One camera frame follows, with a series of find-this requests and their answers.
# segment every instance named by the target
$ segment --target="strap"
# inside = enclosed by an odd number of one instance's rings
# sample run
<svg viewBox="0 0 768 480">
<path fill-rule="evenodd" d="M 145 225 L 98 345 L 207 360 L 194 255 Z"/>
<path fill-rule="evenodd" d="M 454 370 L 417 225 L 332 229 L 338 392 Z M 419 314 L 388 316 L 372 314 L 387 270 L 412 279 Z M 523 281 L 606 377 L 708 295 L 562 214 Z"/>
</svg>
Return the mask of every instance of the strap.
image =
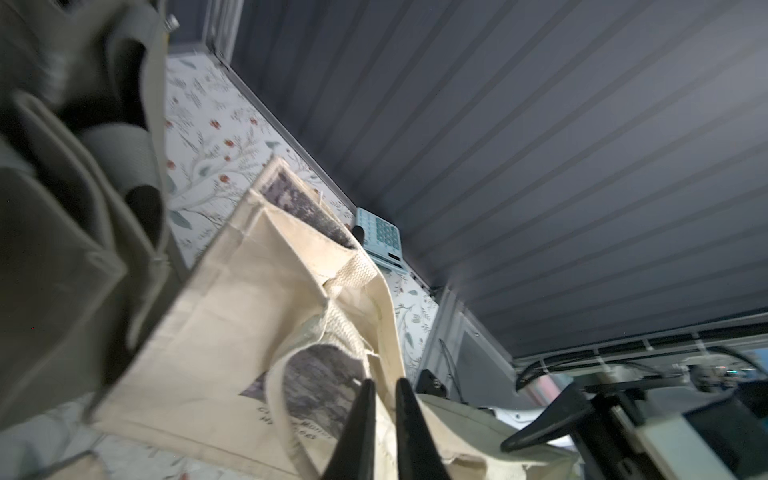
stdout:
<svg viewBox="0 0 768 480">
<path fill-rule="evenodd" d="M 129 124 L 102 124 L 80 135 L 121 197 L 135 187 L 162 191 L 152 139 L 145 129 Z"/>
<path fill-rule="evenodd" d="M 156 61 L 158 38 L 163 36 L 162 22 L 157 11 L 149 4 L 131 7 L 107 38 L 107 69 L 114 93 L 120 99 L 124 118 L 132 124 L 148 127 L 146 107 L 162 98 L 162 85 L 157 85 L 158 68 L 164 70 L 164 61 Z"/>
<path fill-rule="evenodd" d="M 309 454 L 293 431 L 284 393 L 286 368 L 298 352 L 316 345 L 335 346 L 347 356 L 362 363 L 366 378 L 371 377 L 368 358 L 362 337 L 333 300 L 329 300 L 322 316 L 314 316 L 277 348 L 269 372 L 266 375 L 266 403 L 280 444 L 304 480 L 317 480 L 320 474 Z"/>
<path fill-rule="evenodd" d="M 339 296 L 343 287 L 362 288 L 376 277 L 378 270 L 366 253 L 358 249 L 335 277 L 325 283 L 325 288 L 331 298 Z"/>
</svg>

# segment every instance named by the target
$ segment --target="black cable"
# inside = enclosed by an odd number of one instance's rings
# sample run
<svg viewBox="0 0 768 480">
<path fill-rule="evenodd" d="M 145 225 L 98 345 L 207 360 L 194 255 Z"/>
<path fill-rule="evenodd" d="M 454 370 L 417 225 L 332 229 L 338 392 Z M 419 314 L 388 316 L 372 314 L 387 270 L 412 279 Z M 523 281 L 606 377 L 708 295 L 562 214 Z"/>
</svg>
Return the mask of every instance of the black cable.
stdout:
<svg viewBox="0 0 768 480">
<path fill-rule="evenodd" d="M 726 346 L 710 346 L 710 347 L 706 347 L 706 348 L 707 348 L 708 352 L 722 353 L 724 355 L 732 356 L 733 358 L 739 359 L 742 362 L 745 362 L 746 364 L 751 365 L 752 367 L 754 367 L 758 372 L 760 372 L 763 375 L 765 375 L 765 377 L 768 377 L 768 370 L 763 368 L 760 364 L 755 363 L 749 357 L 745 356 L 742 353 L 737 352 L 734 349 L 731 349 L 731 348 L 726 347 Z M 550 372 L 567 372 L 568 370 L 574 370 L 574 369 L 580 369 L 580 368 L 584 368 L 584 367 L 600 365 L 599 363 L 595 363 L 595 364 L 591 364 L 591 365 L 574 365 L 574 366 L 568 366 L 568 367 L 562 368 L 562 366 L 565 366 L 568 363 L 581 362 L 581 361 L 589 359 L 589 358 L 590 358 L 590 356 L 585 356 L 582 359 L 570 359 L 570 360 L 566 360 L 564 362 L 555 363 L 552 366 L 547 366 L 547 370 L 549 370 Z M 633 362 L 631 360 L 611 360 L 610 362 L 606 362 L 606 363 L 607 364 L 612 364 L 613 363 L 613 364 L 618 364 L 618 365 L 627 365 L 627 366 L 634 367 L 636 369 L 645 370 L 646 372 L 653 373 L 654 375 L 664 376 L 664 374 L 660 370 L 657 370 L 657 369 L 655 369 L 653 367 L 649 367 L 647 365 L 643 365 L 642 363 Z M 520 373 L 518 378 L 515 380 L 515 390 L 519 391 L 519 390 L 525 388 L 531 382 L 533 382 L 537 378 L 539 378 L 541 376 L 544 376 L 546 374 L 547 373 L 544 371 L 544 366 L 542 365 L 541 362 L 532 363 L 531 365 L 525 367 L 525 369 Z"/>
<path fill-rule="evenodd" d="M 440 341 L 440 347 L 442 350 L 442 355 L 445 357 L 446 363 L 448 363 L 448 371 L 451 375 L 451 378 L 453 378 L 453 384 L 456 385 L 456 392 L 458 392 L 458 400 L 463 403 L 467 404 L 467 402 L 464 401 L 464 396 L 462 395 L 462 384 L 458 382 L 458 370 L 456 369 L 456 364 L 453 362 L 453 357 L 451 356 L 451 353 L 448 351 L 448 347 L 445 346 L 445 342 L 442 341 L 442 339 L 438 339 Z"/>
<path fill-rule="evenodd" d="M 751 365 L 755 367 L 755 370 L 757 370 L 758 372 L 768 377 L 768 370 L 765 370 L 762 365 L 760 365 L 759 363 L 755 363 L 750 357 L 742 353 L 739 353 L 734 349 L 731 349 L 727 346 L 720 346 L 720 345 L 708 346 L 705 348 L 707 349 L 708 352 L 722 353 L 725 355 L 730 355 L 733 358 L 737 358 L 742 362 L 746 363 L 747 365 Z"/>
</svg>

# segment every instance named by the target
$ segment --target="beige tote bag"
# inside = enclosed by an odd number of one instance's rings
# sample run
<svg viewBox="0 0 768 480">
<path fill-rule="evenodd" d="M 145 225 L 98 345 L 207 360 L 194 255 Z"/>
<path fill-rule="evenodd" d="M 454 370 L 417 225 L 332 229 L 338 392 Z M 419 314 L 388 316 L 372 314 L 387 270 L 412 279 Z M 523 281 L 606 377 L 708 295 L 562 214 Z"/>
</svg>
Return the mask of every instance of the beige tote bag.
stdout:
<svg viewBox="0 0 768 480">
<path fill-rule="evenodd" d="M 359 384 L 373 378 L 375 476 L 395 479 L 394 392 L 403 376 L 382 274 L 274 158 L 93 420 L 262 480 L 319 478 Z M 472 446 L 477 429 L 463 439 L 422 409 L 453 478 L 526 478 L 527 467 L 564 458 L 549 447 L 536 458 L 492 458 Z M 479 425 L 482 437 L 488 426 Z"/>
</svg>

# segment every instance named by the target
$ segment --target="metal frame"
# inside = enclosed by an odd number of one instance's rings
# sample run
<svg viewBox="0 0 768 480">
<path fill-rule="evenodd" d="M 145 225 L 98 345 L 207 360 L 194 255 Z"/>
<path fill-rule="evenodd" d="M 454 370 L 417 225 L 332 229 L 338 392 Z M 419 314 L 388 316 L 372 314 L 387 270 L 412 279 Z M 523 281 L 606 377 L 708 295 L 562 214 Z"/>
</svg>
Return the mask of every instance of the metal frame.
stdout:
<svg viewBox="0 0 768 480">
<path fill-rule="evenodd" d="M 573 358 L 569 366 L 594 363 L 595 352 L 604 362 L 636 360 L 648 365 L 670 365 L 710 346 L 728 346 L 735 350 L 768 347 L 768 312 L 525 356 L 515 359 L 515 369 L 521 371 L 542 360 Z"/>
<path fill-rule="evenodd" d="M 203 29 L 203 41 L 226 65 L 232 54 L 243 13 L 243 0 L 211 0 Z"/>
<path fill-rule="evenodd" d="M 449 366 L 442 354 L 439 340 L 445 342 L 451 356 L 458 359 L 463 342 L 469 338 L 477 342 L 488 353 L 488 357 L 509 378 L 512 384 L 517 374 L 512 368 L 512 356 L 509 352 L 493 338 L 453 291 L 443 287 L 439 292 L 439 299 L 439 308 L 432 324 L 432 330 L 429 332 L 429 337 L 427 337 L 424 345 L 424 353 L 419 367 L 413 377 L 409 378 L 411 383 L 415 383 L 422 370 L 428 369 L 451 392 L 453 378 L 449 375 Z"/>
</svg>

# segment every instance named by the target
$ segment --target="light blue calculator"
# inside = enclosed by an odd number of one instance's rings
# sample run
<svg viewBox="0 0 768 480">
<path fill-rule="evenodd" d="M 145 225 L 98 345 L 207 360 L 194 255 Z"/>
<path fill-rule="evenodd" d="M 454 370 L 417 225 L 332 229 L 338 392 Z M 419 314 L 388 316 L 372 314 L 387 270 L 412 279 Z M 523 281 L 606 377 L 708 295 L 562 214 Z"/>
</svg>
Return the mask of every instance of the light blue calculator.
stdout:
<svg viewBox="0 0 768 480">
<path fill-rule="evenodd" d="M 400 230 L 397 227 L 362 208 L 357 209 L 355 224 L 365 232 L 362 248 L 371 260 L 398 273 L 410 274 L 402 261 Z"/>
</svg>

